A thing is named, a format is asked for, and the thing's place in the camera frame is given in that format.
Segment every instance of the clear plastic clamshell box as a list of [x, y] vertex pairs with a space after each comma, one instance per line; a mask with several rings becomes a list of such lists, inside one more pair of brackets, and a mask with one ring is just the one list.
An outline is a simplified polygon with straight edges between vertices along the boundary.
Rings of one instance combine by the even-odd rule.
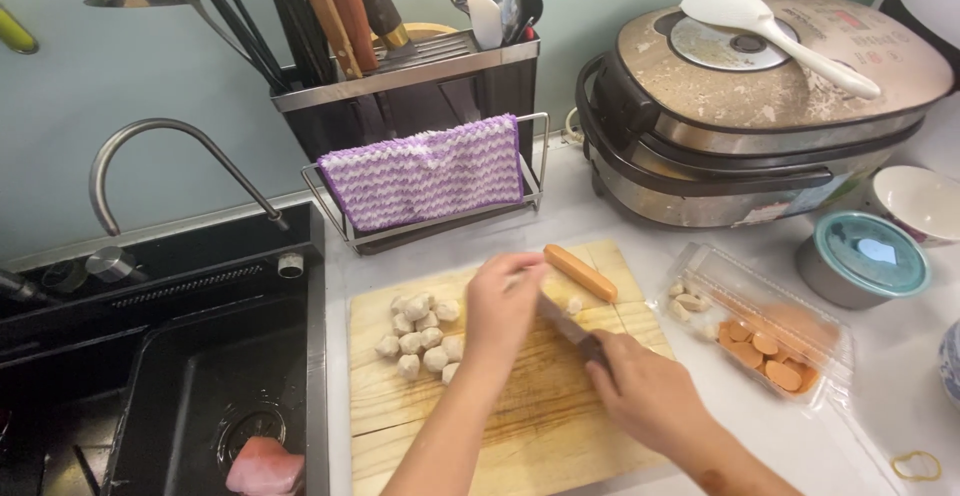
[[833, 394], [846, 402], [850, 328], [711, 245], [688, 244], [650, 305], [786, 400], [816, 408]]

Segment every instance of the purple striped towel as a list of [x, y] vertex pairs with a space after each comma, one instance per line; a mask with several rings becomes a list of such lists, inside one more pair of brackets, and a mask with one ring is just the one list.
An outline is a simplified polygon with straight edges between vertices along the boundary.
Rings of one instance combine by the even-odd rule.
[[317, 164], [362, 232], [523, 201], [513, 115], [334, 151]]

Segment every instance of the teal lid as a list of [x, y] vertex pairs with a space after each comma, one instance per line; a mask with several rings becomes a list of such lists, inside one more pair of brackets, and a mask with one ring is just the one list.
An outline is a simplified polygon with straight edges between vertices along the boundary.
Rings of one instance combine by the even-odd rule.
[[930, 285], [927, 255], [904, 230], [855, 210], [824, 216], [813, 231], [823, 261], [848, 281], [883, 297], [909, 297]]

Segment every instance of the hand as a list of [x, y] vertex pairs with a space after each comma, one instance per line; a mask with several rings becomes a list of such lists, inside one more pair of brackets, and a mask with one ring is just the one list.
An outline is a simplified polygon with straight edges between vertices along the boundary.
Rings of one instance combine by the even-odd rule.
[[587, 363], [586, 370], [606, 411], [630, 437], [671, 456], [719, 428], [697, 395], [687, 368], [648, 350], [629, 334], [593, 333], [603, 344], [613, 379], [596, 361]]
[[498, 254], [477, 270], [466, 286], [463, 362], [480, 359], [487, 368], [510, 373], [533, 322], [545, 273], [542, 253]]

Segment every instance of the white countertop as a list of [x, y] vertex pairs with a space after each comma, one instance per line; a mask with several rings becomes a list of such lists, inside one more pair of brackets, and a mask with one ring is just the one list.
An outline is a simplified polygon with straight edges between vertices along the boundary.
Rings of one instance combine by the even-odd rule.
[[[326, 376], [330, 494], [352, 492], [349, 302], [402, 281], [477, 265], [504, 251], [538, 251], [611, 238], [648, 296], [685, 244], [708, 242], [849, 324], [856, 340], [852, 409], [806, 411], [747, 379], [719, 352], [659, 318], [677, 359], [690, 369], [709, 410], [753, 453], [813, 495], [960, 494], [960, 411], [937, 375], [936, 350], [960, 316], [960, 247], [931, 251], [934, 280], [918, 298], [847, 312], [817, 297], [797, 274], [793, 253], [812, 232], [809, 217], [715, 232], [654, 230], [628, 221], [597, 198], [579, 145], [551, 151], [540, 212], [519, 211], [389, 252], [355, 256], [327, 224]], [[955, 263], [949, 266], [953, 257]], [[920, 449], [943, 465], [935, 482], [904, 483], [890, 456]], [[702, 494], [672, 465], [608, 479], [570, 495]]]

